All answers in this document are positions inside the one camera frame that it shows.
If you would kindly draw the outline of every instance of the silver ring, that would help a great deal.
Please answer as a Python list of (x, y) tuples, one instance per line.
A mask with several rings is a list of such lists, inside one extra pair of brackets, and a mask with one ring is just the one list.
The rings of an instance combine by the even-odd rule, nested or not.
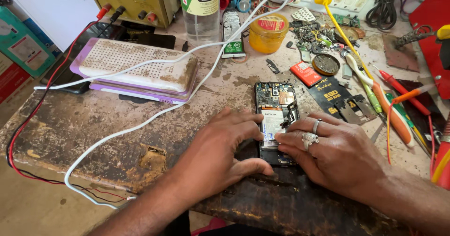
[(314, 127), (312, 127), (312, 133), (314, 135), (317, 135), (317, 127), (319, 126), (319, 122), (321, 122), (322, 119), (318, 118), (315, 122), (314, 122)]
[(313, 143), (318, 144), (319, 140), (317, 139), (319, 136), (312, 133), (303, 133), (301, 141), (303, 141), (303, 145), (305, 146), (305, 150), (309, 152), (309, 146)]

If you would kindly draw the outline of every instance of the finger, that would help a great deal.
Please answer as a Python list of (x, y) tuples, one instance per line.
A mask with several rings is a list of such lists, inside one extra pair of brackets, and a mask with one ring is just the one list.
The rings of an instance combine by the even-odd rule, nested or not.
[(335, 118), (334, 116), (331, 116), (325, 112), (312, 112), (308, 116), (311, 118), (316, 118), (316, 119), (320, 118), (320, 119), (322, 119), (322, 121), (332, 124), (332, 125), (346, 124), (346, 122), (344, 122), (343, 120)]
[(236, 162), (231, 168), (231, 173), (237, 177), (237, 181), (248, 175), (262, 173), (265, 175), (273, 175), (274, 170), (267, 161), (260, 158), (248, 158), (243, 161)]
[[(305, 117), (300, 118), (298, 121), (294, 122), (292, 125), (289, 126), (288, 132), (294, 131), (294, 130), (302, 130), (306, 132), (311, 132), (314, 127), (314, 123), (317, 121), (317, 118), (311, 118), (311, 117)], [(326, 123), (326, 122), (319, 122), (317, 126), (317, 132), (316, 135), (328, 137), (334, 133), (339, 131), (338, 127), (335, 125)]]
[(224, 124), (239, 124), (242, 122), (253, 121), (256, 123), (260, 123), (264, 119), (262, 114), (255, 114), (253, 112), (239, 112), (239, 113), (231, 113), (227, 117), (221, 118), (217, 122), (221, 122)]
[(216, 122), (221, 118), (228, 116), (231, 113), (231, 108), (229, 106), (225, 106), (220, 112), (218, 112), (215, 116), (209, 120), (210, 123)]
[(318, 183), (323, 178), (322, 171), (318, 168), (316, 161), (311, 154), (297, 149), (294, 146), (285, 144), (279, 145), (278, 150), (289, 154), (295, 159), (313, 182)]
[(233, 135), (233, 139), (239, 145), (245, 139), (253, 138), (254, 140), (261, 141), (264, 139), (264, 133), (262, 133), (254, 121), (242, 122), (233, 125), (230, 128)]
[(310, 153), (312, 156), (316, 158), (323, 158), (323, 154), (326, 153), (327, 148), (324, 144), (327, 143), (328, 138), (326, 137), (318, 137), (318, 143), (312, 143), (308, 147), (308, 151), (305, 149), (305, 145), (303, 142), (303, 134), (306, 132), (301, 130), (295, 130), (288, 133), (277, 133), (275, 134), (275, 140), (277, 140), (280, 144), (289, 145), (292, 147), (296, 147), (299, 150)]

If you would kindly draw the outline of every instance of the man's left hand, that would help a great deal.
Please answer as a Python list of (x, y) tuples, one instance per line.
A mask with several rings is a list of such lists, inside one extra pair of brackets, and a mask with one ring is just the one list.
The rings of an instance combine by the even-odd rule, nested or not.
[(272, 175), (272, 167), (263, 159), (238, 161), (234, 153), (239, 143), (253, 138), (264, 139), (257, 123), (264, 116), (249, 111), (231, 112), (225, 107), (195, 135), (189, 148), (169, 171), (181, 183), (186, 196), (199, 202), (220, 193), (247, 175)]

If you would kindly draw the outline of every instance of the man's right hand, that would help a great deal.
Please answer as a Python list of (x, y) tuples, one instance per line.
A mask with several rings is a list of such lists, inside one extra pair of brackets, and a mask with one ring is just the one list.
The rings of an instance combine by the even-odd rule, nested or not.
[[(306, 151), (302, 135), (312, 133), (318, 118), (322, 119), (317, 127), (319, 143)], [(368, 198), (390, 168), (361, 127), (323, 112), (299, 119), (275, 139), (278, 149), (291, 155), (313, 182), (362, 203), (370, 203)]]

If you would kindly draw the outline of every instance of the hand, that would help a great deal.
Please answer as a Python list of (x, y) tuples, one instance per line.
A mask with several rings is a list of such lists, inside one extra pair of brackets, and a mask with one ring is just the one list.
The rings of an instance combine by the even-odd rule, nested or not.
[[(319, 143), (307, 152), (302, 135), (312, 133), (318, 118), (323, 120), (317, 127)], [(368, 204), (377, 182), (386, 178), (389, 166), (364, 130), (326, 113), (299, 119), (275, 139), (278, 149), (291, 155), (313, 182), (359, 202)]]
[(263, 118), (262, 114), (231, 112), (225, 107), (198, 131), (170, 172), (181, 179), (183, 191), (193, 195), (192, 202), (219, 193), (247, 175), (273, 174), (272, 167), (260, 158), (243, 161), (234, 158), (242, 141), (264, 139), (256, 124)]

